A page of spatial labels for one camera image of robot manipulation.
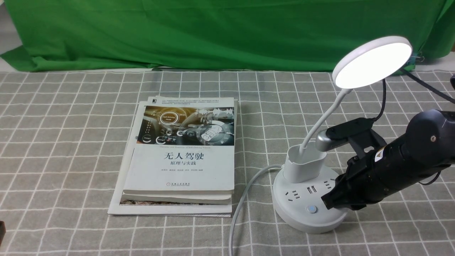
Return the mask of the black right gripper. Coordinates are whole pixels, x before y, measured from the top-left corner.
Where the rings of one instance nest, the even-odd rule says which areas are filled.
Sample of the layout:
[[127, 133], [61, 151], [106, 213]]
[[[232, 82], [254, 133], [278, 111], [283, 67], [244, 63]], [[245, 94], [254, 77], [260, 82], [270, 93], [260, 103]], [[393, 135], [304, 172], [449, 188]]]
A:
[[322, 196], [327, 209], [359, 210], [409, 186], [399, 148], [390, 146], [352, 161], [334, 188]]

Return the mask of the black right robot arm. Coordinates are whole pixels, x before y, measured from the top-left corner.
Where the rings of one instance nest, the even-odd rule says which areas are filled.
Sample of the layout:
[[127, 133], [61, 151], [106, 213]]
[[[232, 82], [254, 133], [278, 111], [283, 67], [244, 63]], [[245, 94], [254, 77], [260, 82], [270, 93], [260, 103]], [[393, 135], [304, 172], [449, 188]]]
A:
[[372, 118], [356, 118], [318, 134], [326, 152], [349, 144], [356, 155], [322, 196], [327, 209], [359, 210], [430, 178], [454, 164], [454, 112], [431, 109], [415, 115], [405, 133], [387, 144]]

